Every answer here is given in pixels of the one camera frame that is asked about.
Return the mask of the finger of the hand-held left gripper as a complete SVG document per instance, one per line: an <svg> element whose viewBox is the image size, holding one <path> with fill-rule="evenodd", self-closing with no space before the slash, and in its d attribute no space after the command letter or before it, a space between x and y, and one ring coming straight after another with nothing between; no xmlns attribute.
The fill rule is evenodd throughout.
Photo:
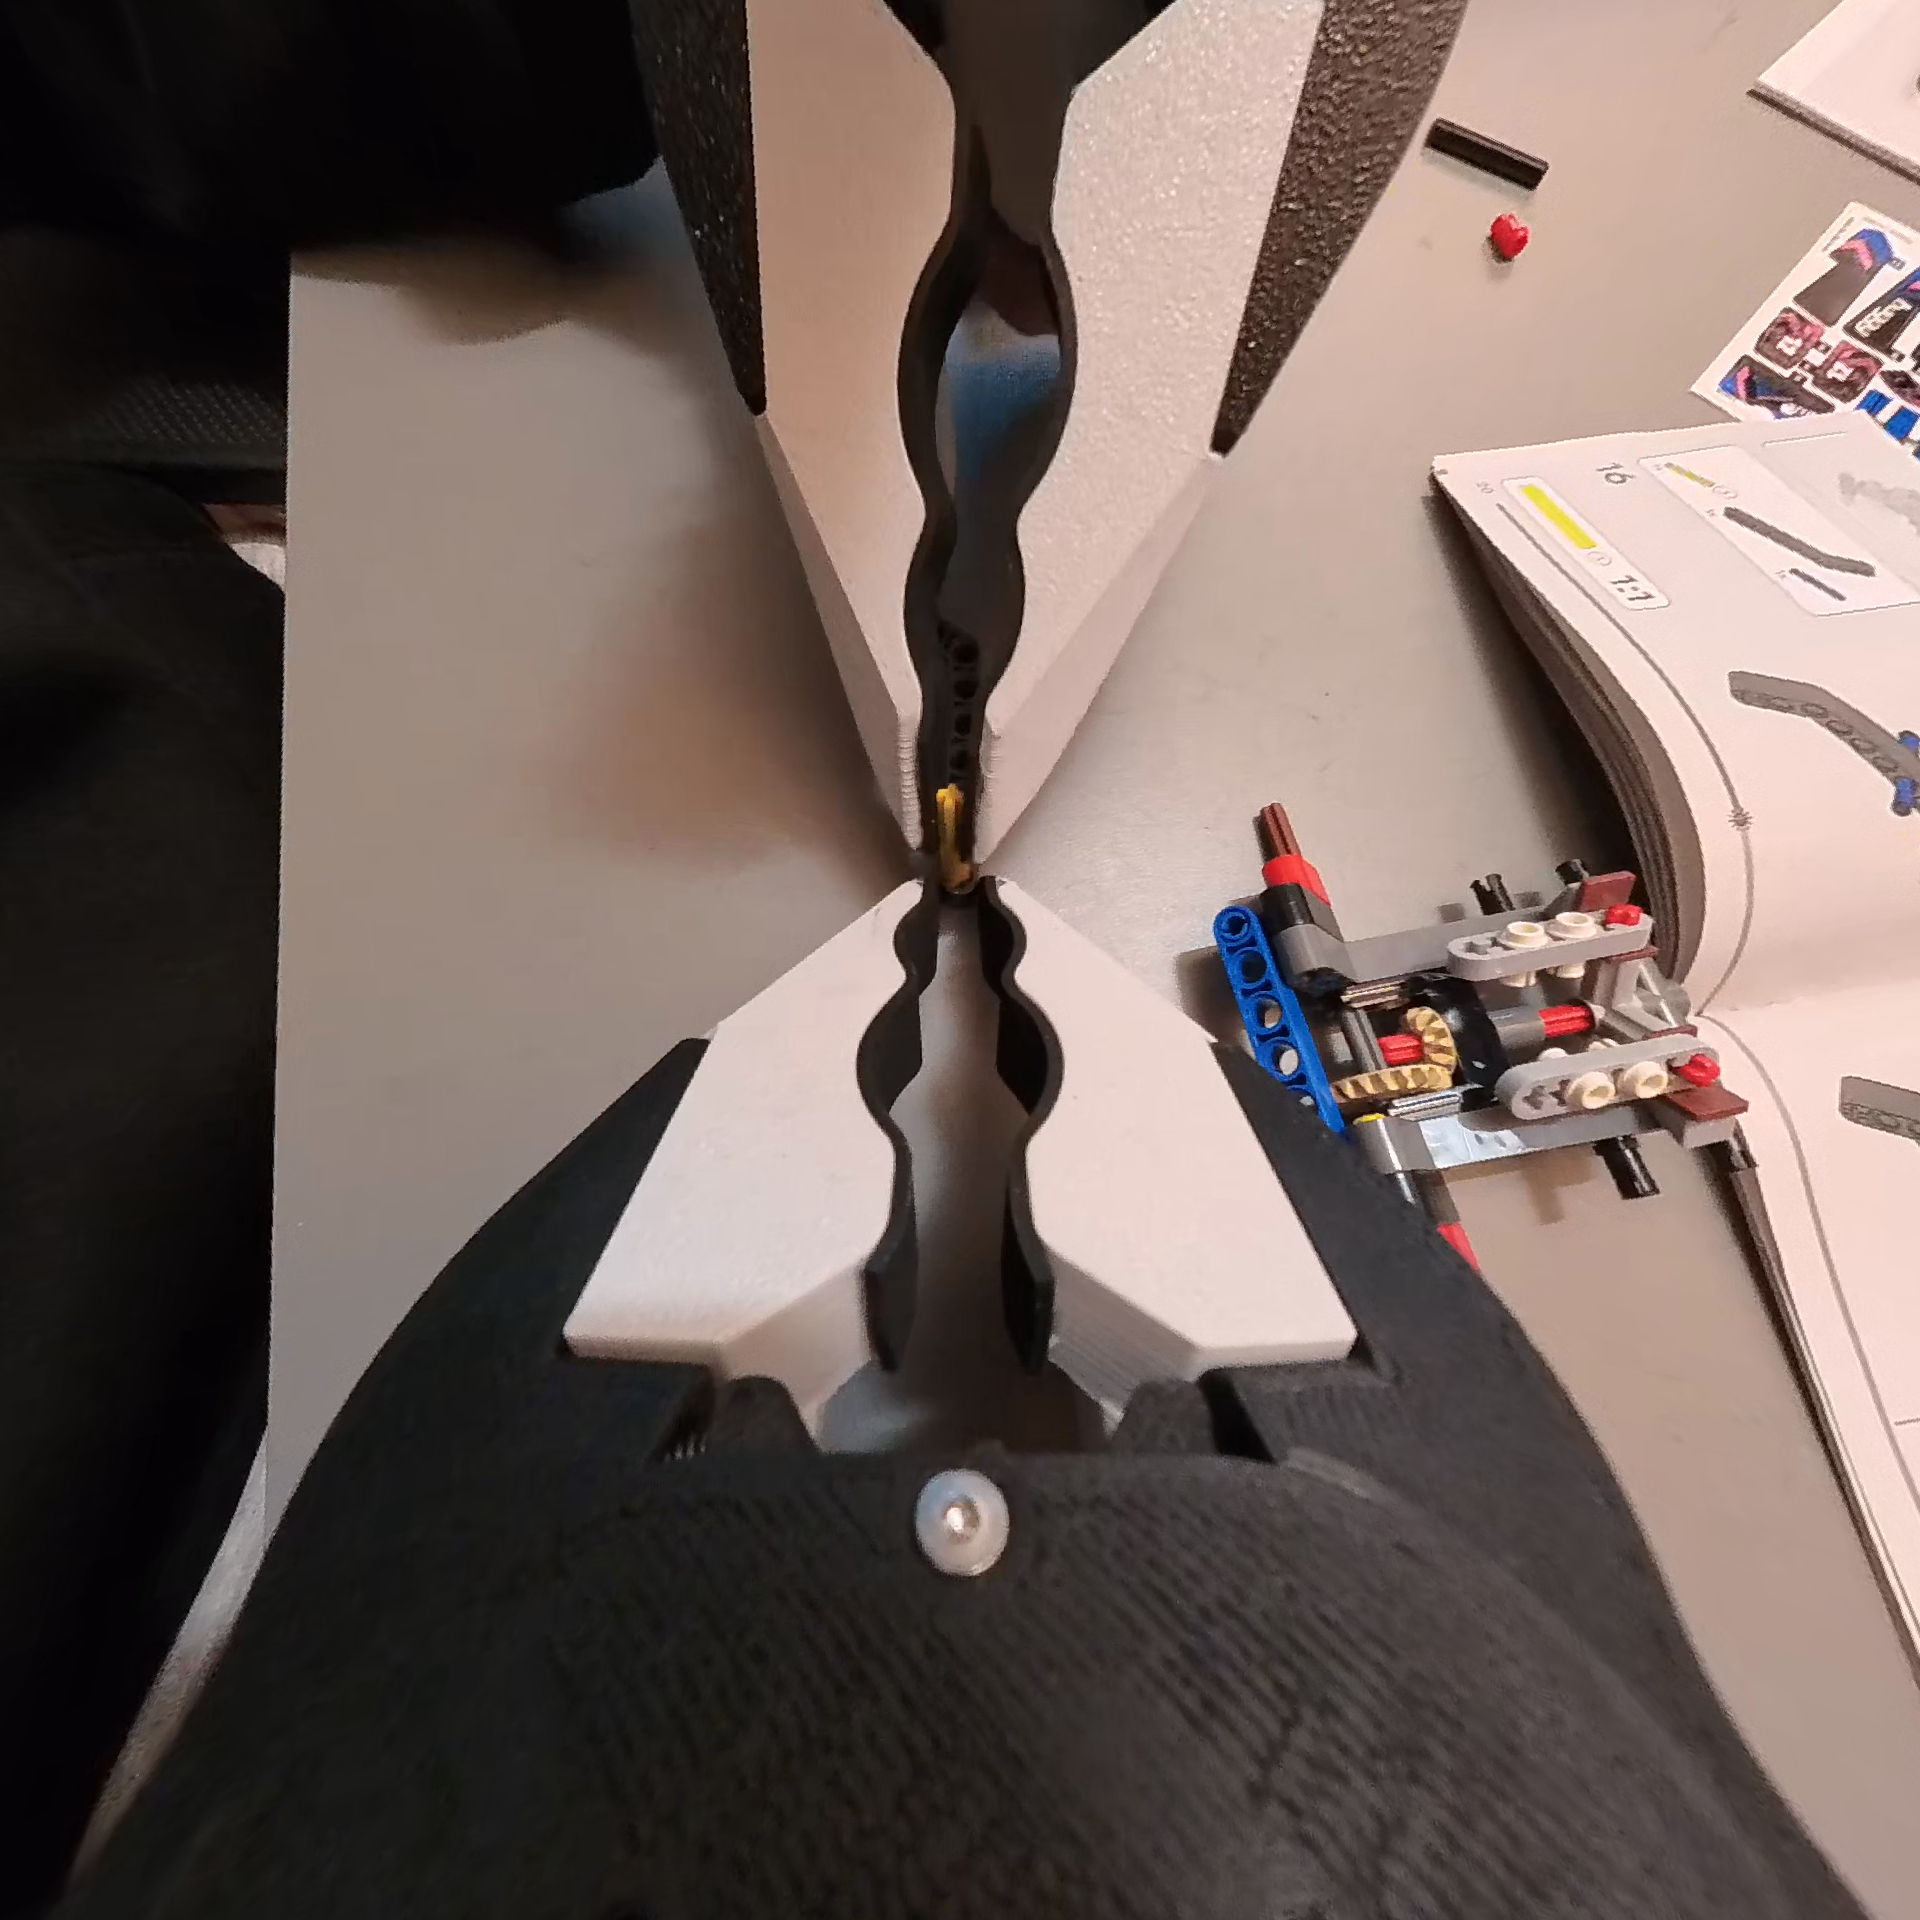
<svg viewBox="0 0 1920 1920"><path fill-rule="evenodd" d="M748 2L767 405L759 440L879 791L922 842L905 594L927 520L908 308L953 203L948 82L879 2Z"/></svg>
<svg viewBox="0 0 1920 1920"><path fill-rule="evenodd" d="M1063 436L1018 523L1022 618L982 726L975 860L1036 799L1188 535L1321 2L1180 2L1070 95L1053 238Z"/></svg>

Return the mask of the sticker sheet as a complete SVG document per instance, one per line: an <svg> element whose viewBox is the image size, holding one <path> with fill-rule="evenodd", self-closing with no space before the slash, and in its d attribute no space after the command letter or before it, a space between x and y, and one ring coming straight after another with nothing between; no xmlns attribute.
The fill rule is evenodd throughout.
<svg viewBox="0 0 1920 1920"><path fill-rule="evenodd" d="M1848 204L1694 378L1733 418L1856 415L1919 455L1919 237Z"/></svg>

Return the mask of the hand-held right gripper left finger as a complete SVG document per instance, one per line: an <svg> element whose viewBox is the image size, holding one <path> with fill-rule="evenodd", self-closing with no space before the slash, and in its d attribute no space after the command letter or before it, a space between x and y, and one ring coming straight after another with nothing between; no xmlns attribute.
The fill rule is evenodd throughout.
<svg viewBox="0 0 1920 1920"><path fill-rule="evenodd" d="M942 896L901 885L722 1021L564 1339L582 1358L780 1384L810 1434L916 1317L911 1145Z"/></svg>

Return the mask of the partly built lego assembly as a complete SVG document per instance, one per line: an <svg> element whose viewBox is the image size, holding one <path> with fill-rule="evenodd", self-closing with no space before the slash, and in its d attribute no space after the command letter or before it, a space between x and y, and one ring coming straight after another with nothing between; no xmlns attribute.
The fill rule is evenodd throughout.
<svg viewBox="0 0 1920 1920"><path fill-rule="evenodd" d="M1474 918L1353 938L1283 805L1258 840L1258 898L1213 921L1249 1051L1470 1267L1449 1174L1473 1167L1589 1148L1622 1198L1652 1198L1642 1141L1667 1136L1758 1202L1750 1106L1662 969L1636 875L1569 860L1540 904L1481 877Z"/></svg>

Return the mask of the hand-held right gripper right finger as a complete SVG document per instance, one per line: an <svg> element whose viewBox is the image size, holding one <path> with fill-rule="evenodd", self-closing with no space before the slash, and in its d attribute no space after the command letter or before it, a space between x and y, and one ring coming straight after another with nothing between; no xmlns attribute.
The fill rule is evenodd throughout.
<svg viewBox="0 0 1920 1920"><path fill-rule="evenodd" d="M1016 883L976 896L1020 1109L1000 1302L1117 1453L1283 1455L1236 1377L1344 1380L1359 1331L1211 1035Z"/></svg>

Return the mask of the black lego axle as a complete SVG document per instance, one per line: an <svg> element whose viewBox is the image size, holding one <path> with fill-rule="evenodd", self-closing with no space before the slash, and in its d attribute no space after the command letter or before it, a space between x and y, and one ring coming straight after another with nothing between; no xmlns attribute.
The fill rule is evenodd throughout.
<svg viewBox="0 0 1920 1920"><path fill-rule="evenodd" d="M1493 181L1502 181L1522 192L1537 191L1546 181L1550 163L1504 141L1469 129L1452 118L1437 117L1426 131L1425 148L1442 158L1461 163Z"/></svg>

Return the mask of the black bent lego beam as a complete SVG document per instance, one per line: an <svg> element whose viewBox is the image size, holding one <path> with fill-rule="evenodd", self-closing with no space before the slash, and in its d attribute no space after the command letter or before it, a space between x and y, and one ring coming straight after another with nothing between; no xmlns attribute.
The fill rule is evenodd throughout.
<svg viewBox="0 0 1920 1920"><path fill-rule="evenodd" d="M925 665L922 774L930 794L979 785L987 699L995 660L982 643L936 614Z"/></svg>

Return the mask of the open instruction booklet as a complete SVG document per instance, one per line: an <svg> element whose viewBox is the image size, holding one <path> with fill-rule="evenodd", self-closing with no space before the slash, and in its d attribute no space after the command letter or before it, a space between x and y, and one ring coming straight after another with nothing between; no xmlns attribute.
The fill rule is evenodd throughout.
<svg viewBox="0 0 1920 1920"><path fill-rule="evenodd" d="M1919 1629L1919 478L1856 415L1442 453L1747 1100L1768 1277Z"/></svg>

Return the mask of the closed instruction booklet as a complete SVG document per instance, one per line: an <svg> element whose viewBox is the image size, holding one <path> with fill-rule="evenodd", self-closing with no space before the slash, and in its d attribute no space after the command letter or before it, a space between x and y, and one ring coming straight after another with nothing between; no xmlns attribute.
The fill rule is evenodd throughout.
<svg viewBox="0 0 1920 1920"><path fill-rule="evenodd" d="M1749 93L1919 181L1919 2L1838 5Z"/></svg>

